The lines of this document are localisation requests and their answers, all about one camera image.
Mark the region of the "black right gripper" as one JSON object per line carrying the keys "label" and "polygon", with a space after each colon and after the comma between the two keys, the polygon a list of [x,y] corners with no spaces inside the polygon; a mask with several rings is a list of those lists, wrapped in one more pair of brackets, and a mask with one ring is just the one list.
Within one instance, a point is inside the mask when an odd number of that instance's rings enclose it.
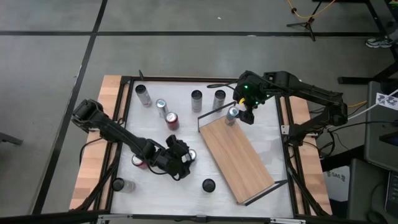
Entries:
{"label": "black right gripper", "polygon": [[254,123],[252,108],[263,105],[272,96],[267,91],[267,82],[259,75],[247,70],[241,74],[234,88],[233,100],[243,104],[238,106],[242,122],[249,125]]}

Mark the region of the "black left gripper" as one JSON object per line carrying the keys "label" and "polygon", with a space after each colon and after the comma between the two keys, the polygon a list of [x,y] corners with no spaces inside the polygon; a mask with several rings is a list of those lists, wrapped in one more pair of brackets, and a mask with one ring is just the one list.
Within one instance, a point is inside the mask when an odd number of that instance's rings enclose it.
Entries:
{"label": "black left gripper", "polygon": [[175,135],[170,135],[165,142],[168,149],[156,149],[152,153],[152,166],[167,174],[177,174],[174,180],[180,181],[190,174],[189,147]]}

